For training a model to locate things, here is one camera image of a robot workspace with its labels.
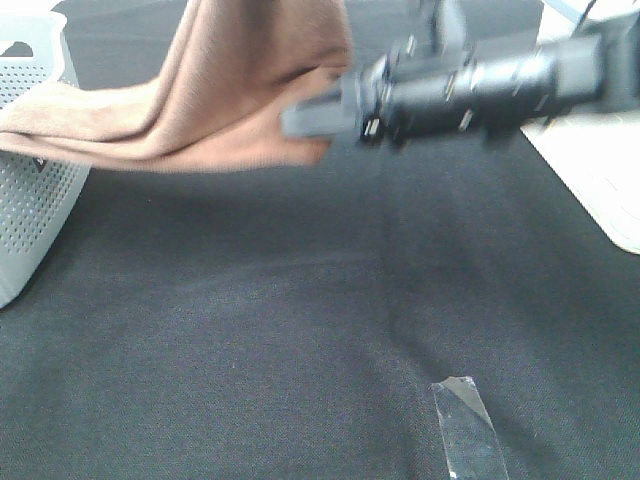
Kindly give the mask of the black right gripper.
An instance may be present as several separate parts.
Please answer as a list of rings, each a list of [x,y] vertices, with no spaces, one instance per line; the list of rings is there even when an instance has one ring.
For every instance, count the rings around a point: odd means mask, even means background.
[[[287,107],[281,130],[290,138],[354,129],[366,147],[464,132],[475,121],[475,51],[465,43],[433,47],[414,38],[339,81],[339,89]]]

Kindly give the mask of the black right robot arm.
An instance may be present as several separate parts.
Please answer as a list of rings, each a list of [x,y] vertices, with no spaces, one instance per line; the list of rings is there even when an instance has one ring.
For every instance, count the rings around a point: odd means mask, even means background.
[[[571,36],[480,54],[466,38],[459,4],[433,15],[432,40],[409,37],[320,95],[285,109],[290,138],[352,131],[365,145],[452,132],[515,130],[575,108],[619,113],[639,107],[639,15],[589,22]]]

